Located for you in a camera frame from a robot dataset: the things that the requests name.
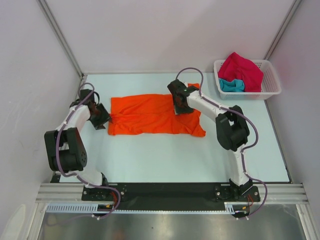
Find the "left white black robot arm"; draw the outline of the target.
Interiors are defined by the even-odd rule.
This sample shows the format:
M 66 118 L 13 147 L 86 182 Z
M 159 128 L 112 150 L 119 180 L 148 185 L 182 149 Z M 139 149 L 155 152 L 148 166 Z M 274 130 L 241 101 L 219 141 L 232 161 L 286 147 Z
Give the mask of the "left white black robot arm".
M 93 189 L 100 200 L 110 196 L 111 188 L 102 172 L 88 167 L 88 155 L 81 138 L 87 122 L 95 130 L 104 130 L 111 116 L 93 89 L 81 89 L 79 97 L 69 106 L 63 122 L 54 130 L 45 132 L 44 142 L 48 164 L 52 171 L 59 171 L 65 178 L 76 178 L 85 188 Z

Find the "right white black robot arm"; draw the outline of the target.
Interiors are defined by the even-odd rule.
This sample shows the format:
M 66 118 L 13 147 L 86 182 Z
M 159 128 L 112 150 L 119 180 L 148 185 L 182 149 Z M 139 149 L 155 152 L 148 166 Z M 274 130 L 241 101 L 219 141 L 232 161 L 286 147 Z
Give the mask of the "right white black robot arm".
M 250 135 L 242 109 L 237 105 L 227 107 L 220 104 L 202 95 L 198 87 L 187 86 L 178 79 L 168 84 L 167 88 L 172 95 L 177 115 L 191 114 L 197 110 L 215 123 L 217 141 L 227 151 L 230 161 L 230 195 L 235 200 L 242 201 L 253 186 L 253 181 L 243 168 L 241 157 L 241 151 Z

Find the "orange t shirt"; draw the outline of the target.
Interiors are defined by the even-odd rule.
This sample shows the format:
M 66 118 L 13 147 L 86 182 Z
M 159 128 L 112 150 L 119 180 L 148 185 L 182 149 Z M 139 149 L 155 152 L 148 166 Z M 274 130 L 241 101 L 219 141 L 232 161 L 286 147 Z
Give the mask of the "orange t shirt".
M 203 138 L 201 113 L 176 115 L 171 94 L 140 94 L 111 98 L 107 133 L 116 135 L 187 134 Z

